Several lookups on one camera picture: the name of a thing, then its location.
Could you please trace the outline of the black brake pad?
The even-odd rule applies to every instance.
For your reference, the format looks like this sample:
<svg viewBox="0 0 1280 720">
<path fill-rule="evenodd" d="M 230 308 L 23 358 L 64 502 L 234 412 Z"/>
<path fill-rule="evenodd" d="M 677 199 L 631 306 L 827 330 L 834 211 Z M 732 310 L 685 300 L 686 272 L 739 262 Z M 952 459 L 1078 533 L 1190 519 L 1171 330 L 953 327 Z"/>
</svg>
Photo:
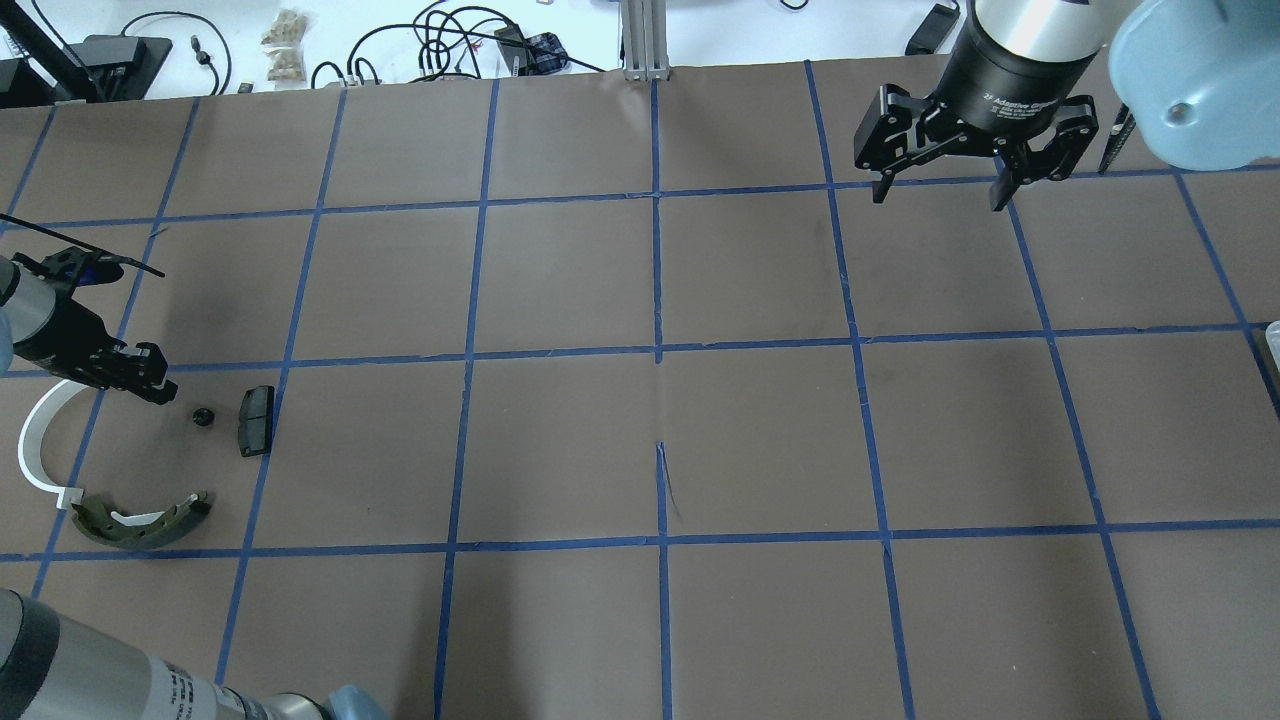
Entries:
<svg viewBox="0 0 1280 720">
<path fill-rule="evenodd" d="M 237 445 L 242 457 L 271 451 L 275 391 L 274 386 L 255 386 L 244 392 L 237 421 Z"/>
</svg>

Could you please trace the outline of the white curved plastic part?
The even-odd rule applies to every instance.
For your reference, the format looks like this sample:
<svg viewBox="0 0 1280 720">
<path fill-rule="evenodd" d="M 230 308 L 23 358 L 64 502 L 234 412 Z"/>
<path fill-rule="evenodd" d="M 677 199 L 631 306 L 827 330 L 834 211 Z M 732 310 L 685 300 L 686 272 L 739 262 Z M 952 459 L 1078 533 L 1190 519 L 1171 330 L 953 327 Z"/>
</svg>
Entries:
<svg viewBox="0 0 1280 720">
<path fill-rule="evenodd" d="M 20 474 L 36 489 L 50 493 L 58 510 L 70 510 L 81 503 L 84 491 L 56 483 L 44 465 L 44 442 L 58 414 L 88 387 L 73 380 L 60 380 L 29 410 L 20 428 L 17 445 Z"/>
</svg>

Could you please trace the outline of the olive brake shoe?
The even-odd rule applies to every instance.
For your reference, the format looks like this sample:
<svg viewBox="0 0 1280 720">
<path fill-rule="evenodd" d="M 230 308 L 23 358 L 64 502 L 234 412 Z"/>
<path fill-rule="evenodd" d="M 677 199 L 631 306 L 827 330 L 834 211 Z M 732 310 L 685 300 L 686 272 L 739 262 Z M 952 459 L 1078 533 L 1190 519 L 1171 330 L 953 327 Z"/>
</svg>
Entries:
<svg viewBox="0 0 1280 720">
<path fill-rule="evenodd" d="M 209 516 L 212 503 L 207 491 L 189 495 L 179 503 L 156 512 L 125 515 L 101 495 L 91 495 L 72 506 L 72 519 L 87 539 L 129 552 L 159 550 L 183 539 Z"/>
</svg>

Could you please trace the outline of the aluminium frame post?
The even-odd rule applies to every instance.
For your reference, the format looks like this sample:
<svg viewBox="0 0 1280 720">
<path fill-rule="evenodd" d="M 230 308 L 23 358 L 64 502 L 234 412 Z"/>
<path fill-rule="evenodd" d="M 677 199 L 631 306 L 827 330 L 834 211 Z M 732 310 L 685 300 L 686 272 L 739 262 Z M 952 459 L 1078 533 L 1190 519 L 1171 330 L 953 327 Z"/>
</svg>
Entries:
<svg viewBox="0 0 1280 720">
<path fill-rule="evenodd" d="M 667 1 L 618 1 L 621 23 L 621 61 L 630 81 L 669 79 Z"/>
</svg>

